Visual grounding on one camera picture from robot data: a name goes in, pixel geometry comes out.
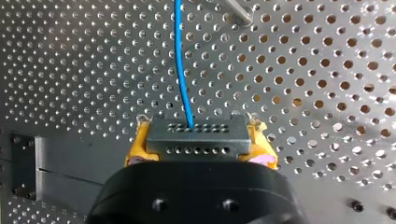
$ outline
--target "metal bracket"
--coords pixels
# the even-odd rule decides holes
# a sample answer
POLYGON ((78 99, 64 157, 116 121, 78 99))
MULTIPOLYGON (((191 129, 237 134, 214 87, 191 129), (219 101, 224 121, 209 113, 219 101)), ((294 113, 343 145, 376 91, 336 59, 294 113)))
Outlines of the metal bracket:
POLYGON ((35 138, 12 134, 12 192, 25 199, 37 200, 35 176, 35 138))
POLYGON ((196 119, 190 129, 180 119, 155 118, 149 127, 146 148, 161 161, 237 161, 248 154, 247 121, 241 115, 231 119, 196 119))

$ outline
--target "yellow clip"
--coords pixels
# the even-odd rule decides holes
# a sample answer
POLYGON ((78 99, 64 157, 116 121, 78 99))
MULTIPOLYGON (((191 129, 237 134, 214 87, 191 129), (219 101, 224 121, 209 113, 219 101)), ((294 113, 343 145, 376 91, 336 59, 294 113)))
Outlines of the yellow clip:
POLYGON ((251 147, 250 153, 247 155, 239 156, 240 161, 249 161, 260 155, 270 155, 275 158, 275 162, 268 162, 267 166, 273 170, 277 166, 277 155, 271 145, 268 143, 266 137, 262 133, 267 129, 264 122, 257 119, 251 119, 247 125, 247 131, 250 135, 251 147))
POLYGON ((146 152, 146 138, 149 133, 150 121, 140 121, 137 126, 137 135, 132 144, 129 154, 126 156, 125 167, 128 166, 132 157, 140 157, 147 161, 159 161, 160 157, 157 154, 148 154, 146 152))

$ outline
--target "blue cable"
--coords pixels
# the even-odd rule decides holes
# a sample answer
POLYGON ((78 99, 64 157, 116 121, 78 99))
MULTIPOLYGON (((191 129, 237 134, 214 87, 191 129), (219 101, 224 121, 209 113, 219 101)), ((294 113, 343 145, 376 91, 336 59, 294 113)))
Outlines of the blue cable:
POLYGON ((194 127, 194 118, 191 113, 191 105, 189 94, 187 93, 186 80, 184 78, 184 66, 183 66, 183 52, 181 50, 182 43, 182 32, 180 25, 182 22, 181 12, 182 0, 175 0, 175 58, 176 58, 176 70, 178 76, 178 86, 180 88, 181 99, 183 101, 184 110, 186 112, 187 123, 190 128, 194 127))

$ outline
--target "perforated metal sheet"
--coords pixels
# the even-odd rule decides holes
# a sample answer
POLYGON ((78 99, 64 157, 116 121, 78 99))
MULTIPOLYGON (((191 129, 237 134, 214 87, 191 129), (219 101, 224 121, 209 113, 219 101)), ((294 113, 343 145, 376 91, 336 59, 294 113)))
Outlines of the perforated metal sheet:
MULTIPOLYGON (((195 116, 264 119, 312 223, 390 223, 396 2, 241 4, 254 10, 249 27, 217 0, 185 1, 195 116), (346 206, 351 197, 363 213, 346 206)), ((183 118, 172 14, 168 0, 1 1, 1 126, 47 137, 44 168, 103 183, 122 166, 136 116, 183 118)))

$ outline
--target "black plastic part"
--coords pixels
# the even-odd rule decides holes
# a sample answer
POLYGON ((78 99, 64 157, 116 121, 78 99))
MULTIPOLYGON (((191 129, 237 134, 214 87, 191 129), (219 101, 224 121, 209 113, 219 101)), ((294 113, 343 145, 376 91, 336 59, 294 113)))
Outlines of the black plastic part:
POLYGON ((35 138, 12 134, 12 193, 36 201, 35 185, 35 138))
POLYGON ((289 183, 250 162, 143 162, 104 185, 89 224, 307 223, 289 183))

